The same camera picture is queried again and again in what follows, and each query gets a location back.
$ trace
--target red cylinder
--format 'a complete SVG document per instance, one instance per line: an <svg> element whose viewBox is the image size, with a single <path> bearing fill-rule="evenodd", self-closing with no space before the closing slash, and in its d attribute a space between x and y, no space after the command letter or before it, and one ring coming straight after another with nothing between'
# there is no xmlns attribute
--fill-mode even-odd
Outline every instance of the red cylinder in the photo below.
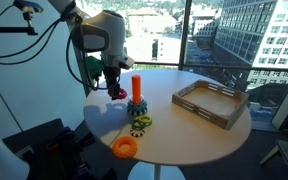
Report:
<svg viewBox="0 0 288 180"><path fill-rule="evenodd" d="M138 104L141 102L141 76L134 74L132 76L132 102Z"/></svg>

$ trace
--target orange ring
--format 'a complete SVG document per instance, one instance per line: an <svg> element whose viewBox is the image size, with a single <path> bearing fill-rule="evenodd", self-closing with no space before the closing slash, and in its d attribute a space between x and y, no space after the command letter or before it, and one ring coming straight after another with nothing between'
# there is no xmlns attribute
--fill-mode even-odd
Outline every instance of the orange ring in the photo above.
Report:
<svg viewBox="0 0 288 180"><path fill-rule="evenodd" d="M127 151L121 151L120 147L123 144L129 145L130 148ZM118 158L121 158L121 159L131 158L136 154L137 143L134 138L130 136L123 136L123 137L118 138L114 142L112 150L113 150L113 154Z"/></svg>

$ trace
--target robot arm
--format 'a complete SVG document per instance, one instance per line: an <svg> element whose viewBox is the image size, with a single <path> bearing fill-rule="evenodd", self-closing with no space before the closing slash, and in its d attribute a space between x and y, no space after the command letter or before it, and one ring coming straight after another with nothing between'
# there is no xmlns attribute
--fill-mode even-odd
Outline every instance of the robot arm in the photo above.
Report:
<svg viewBox="0 0 288 180"><path fill-rule="evenodd" d="M124 18L109 10L103 10L95 17L90 17L75 6L74 0L49 0L54 8L66 20L74 46L84 52L101 51L104 62L103 73L108 93L112 100L120 93L117 81L121 68L130 69L134 60L124 52Z"/></svg>

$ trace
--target wooden crate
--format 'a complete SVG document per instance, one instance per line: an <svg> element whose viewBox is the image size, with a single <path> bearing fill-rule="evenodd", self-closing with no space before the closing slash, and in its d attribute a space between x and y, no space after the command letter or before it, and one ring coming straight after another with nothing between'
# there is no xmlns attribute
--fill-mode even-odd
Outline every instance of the wooden crate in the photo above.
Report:
<svg viewBox="0 0 288 180"><path fill-rule="evenodd" d="M247 99L246 93L202 80L172 95L173 103L225 130L244 111Z"/></svg>

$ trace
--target round table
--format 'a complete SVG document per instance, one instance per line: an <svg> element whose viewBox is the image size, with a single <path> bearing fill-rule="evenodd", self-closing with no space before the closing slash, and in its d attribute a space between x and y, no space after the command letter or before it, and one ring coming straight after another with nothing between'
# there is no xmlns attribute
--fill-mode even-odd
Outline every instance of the round table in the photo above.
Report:
<svg viewBox="0 0 288 180"><path fill-rule="evenodd" d="M173 93L197 80L218 82L178 70L131 71L122 74L120 79L121 88L128 96L132 95L131 76L134 74L141 76L141 94L148 104L147 115L152 117L153 124L145 128L143 137L136 138L138 151L134 159L140 162L130 172L129 179L167 175L184 179L176 166L218 160L237 150L248 138L251 131L248 108L244 108L230 130L224 130L172 103ZM107 91L101 90L92 91L86 99L86 124L94 136L110 148L119 137L130 136L134 117L127 113L127 102L128 98L112 101Z"/></svg>

